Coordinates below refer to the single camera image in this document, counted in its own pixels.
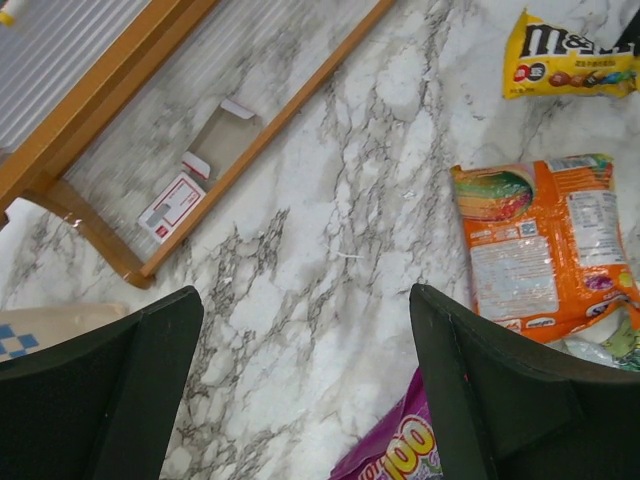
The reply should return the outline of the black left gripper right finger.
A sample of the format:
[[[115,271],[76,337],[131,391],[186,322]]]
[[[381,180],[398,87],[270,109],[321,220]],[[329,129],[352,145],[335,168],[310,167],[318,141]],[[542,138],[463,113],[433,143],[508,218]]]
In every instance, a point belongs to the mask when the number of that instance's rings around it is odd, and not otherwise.
[[[635,479],[639,376],[498,326],[429,285],[411,325],[448,479]]]

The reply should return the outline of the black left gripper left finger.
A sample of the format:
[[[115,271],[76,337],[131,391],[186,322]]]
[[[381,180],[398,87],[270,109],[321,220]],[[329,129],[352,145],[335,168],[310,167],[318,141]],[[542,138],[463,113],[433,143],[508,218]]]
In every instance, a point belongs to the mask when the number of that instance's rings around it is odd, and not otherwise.
[[[158,478],[203,317],[187,286],[2,363],[2,478]]]

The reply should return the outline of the checkered paper bag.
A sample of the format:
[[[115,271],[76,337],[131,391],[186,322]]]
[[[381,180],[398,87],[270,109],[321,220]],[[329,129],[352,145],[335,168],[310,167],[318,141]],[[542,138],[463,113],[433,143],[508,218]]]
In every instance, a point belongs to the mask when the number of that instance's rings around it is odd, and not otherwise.
[[[129,314],[121,304],[72,304],[1,312],[1,361],[63,343]]]

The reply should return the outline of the yellow M&M's candy bag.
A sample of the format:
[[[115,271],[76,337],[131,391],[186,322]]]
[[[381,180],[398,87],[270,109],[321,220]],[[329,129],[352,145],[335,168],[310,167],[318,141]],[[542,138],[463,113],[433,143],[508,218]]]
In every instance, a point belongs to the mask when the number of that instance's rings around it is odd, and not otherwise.
[[[604,48],[524,10],[505,47],[503,98],[625,97],[639,89],[639,57],[635,47],[633,41],[626,41]]]

